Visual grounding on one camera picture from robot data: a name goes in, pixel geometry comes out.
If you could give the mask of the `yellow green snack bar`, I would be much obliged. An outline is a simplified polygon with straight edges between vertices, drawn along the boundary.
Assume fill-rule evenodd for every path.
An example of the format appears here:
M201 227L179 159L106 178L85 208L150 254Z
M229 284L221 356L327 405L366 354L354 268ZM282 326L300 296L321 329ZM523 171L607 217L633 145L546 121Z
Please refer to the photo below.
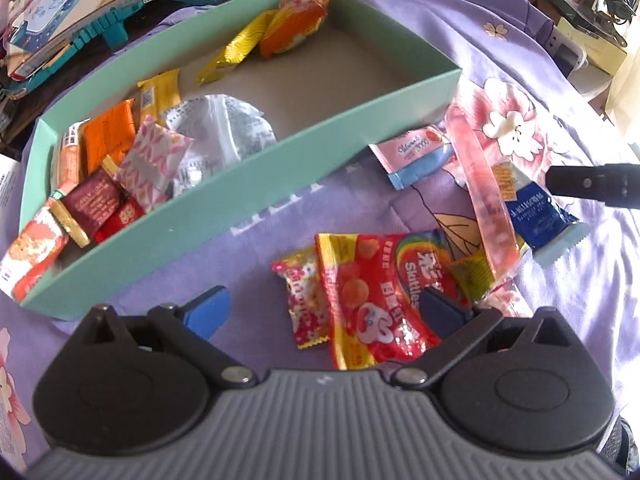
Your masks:
M529 252L529 246L519 235L516 241L518 242L518 262L498 278L491 271L483 245L480 245L473 255L450 263L448 270L466 298L477 304L518 274L523 258Z

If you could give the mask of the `clear pink jelly packet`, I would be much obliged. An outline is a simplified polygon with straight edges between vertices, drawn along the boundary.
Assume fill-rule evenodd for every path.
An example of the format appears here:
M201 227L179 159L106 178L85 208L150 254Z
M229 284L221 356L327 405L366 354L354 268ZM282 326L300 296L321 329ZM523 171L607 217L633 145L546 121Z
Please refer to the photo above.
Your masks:
M457 104L450 105L445 122L464 174L480 231L482 252L491 274L488 289L480 295L480 305L497 308L507 316L525 318L532 314L532 309L513 281L521 251L499 185L476 133Z

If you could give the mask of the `red Skittles bag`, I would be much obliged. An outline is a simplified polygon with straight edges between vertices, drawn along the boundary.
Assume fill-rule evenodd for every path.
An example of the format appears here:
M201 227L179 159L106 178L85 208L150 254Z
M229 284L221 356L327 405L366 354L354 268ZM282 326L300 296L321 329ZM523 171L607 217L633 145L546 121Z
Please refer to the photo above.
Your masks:
M339 370L408 362L437 346L442 338L419 311L427 287L470 305L449 272L452 255L440 229L319 233L316 249L329 304L332 360Z

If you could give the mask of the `blue sea salt cracker packet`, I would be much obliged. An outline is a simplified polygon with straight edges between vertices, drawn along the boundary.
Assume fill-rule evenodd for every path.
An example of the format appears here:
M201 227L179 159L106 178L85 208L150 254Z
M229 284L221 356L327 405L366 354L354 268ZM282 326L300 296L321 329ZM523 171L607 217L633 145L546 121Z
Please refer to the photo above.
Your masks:
M536 181L510 160L491 168L514 231L540 266L551 266L588 234L588 226L561 207Z

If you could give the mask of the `small flowery candy packet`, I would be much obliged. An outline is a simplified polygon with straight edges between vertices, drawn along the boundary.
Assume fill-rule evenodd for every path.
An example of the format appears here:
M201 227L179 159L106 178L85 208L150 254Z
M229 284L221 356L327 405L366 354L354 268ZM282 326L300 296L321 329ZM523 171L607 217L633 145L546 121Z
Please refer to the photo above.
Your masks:
M329 307L314 245L273 261L271 270L285 281L296 347L304 350L327 342Z

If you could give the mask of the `red double-happiness candy packet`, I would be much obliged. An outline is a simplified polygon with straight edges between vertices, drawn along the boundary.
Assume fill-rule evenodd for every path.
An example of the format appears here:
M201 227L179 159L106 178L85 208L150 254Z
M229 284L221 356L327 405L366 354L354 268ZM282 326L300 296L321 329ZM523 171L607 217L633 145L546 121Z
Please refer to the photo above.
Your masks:
M106 220L104 225L99 228L94 240L98 244L101 244L143 216L143 208L134 198L129 197L124 201L122 206L119 206L114 214Z

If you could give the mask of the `dark red Surely Love packet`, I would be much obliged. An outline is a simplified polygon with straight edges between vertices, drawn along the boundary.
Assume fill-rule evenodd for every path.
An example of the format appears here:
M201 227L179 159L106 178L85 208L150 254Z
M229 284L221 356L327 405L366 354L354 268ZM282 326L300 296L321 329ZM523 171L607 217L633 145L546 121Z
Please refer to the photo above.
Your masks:
M55 220L80 248L94 241L99 229L125 201L117 171L111 156L105 156L96 171L50 206Z

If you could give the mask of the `pink blue wafer packet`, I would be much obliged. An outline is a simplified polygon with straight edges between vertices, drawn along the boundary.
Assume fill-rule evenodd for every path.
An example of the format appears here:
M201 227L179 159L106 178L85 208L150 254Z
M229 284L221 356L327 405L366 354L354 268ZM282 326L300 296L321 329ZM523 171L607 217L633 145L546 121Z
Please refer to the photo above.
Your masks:
M452 145L434 126L408 130L369 148L396 191L434 174L454 156Z

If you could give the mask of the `pink white patterned packet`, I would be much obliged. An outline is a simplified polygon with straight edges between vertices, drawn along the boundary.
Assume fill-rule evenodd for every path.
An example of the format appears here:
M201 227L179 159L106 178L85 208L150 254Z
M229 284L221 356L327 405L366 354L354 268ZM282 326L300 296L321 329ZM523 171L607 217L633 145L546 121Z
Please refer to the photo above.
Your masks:
M169 200L168 190L194 140L145 116L116 180L148 214Z

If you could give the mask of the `silver white snack packet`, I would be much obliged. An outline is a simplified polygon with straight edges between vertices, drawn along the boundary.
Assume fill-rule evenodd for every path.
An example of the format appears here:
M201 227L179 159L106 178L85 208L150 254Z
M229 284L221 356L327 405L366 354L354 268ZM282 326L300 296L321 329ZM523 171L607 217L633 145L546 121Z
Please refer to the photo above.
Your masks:
M167 111L165 122L193 140L171 183L175 197L276 143L261 110L226 94L184 101Z

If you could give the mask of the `orange Winsun snack packet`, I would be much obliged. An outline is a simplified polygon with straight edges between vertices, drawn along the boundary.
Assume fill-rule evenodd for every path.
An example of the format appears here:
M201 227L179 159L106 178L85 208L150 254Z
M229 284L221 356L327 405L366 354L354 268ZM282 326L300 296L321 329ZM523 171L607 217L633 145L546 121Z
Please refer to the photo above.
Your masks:
M85 125L82 138L87 174L97 170L106 156L117 166L124 160L137 133L132 104L133 99L122 101Z

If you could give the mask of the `yellow barcode snack bar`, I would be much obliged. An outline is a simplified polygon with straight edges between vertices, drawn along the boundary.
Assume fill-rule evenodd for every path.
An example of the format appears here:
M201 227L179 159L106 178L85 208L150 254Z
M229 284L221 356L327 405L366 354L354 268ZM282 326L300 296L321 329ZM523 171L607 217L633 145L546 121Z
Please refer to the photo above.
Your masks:
M140 120L148 116L165 125L168 110L181 103L179 91L180 70L166 70L137 82L140 92Z

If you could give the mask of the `yellow gold long snack bag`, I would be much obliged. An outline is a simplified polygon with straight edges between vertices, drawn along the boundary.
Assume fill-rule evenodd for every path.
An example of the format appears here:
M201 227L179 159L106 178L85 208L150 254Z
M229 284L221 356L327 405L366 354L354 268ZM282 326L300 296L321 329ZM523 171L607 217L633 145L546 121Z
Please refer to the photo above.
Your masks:
M199 86L209 84L234 70L262 41L276 13L276 10L267 10L258 14L228 44L217 51L198 73L195 82Z

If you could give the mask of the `orange chips snack bag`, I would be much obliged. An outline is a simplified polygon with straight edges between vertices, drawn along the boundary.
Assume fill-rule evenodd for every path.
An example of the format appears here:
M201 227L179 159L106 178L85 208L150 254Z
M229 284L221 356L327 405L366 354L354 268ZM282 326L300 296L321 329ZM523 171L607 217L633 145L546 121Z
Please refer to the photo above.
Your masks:
M318 32L328 16L330 0L281 0L262 40L259 51L272 58L293 50Z

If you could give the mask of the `clear orange cracker packet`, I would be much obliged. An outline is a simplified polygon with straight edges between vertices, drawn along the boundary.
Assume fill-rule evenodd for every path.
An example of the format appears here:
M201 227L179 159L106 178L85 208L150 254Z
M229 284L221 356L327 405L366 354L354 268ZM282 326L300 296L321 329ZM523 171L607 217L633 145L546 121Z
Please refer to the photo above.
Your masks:
M58 138L53 150L50 183L53 191L68 192L84 176L84 131L88 119L74 122Z

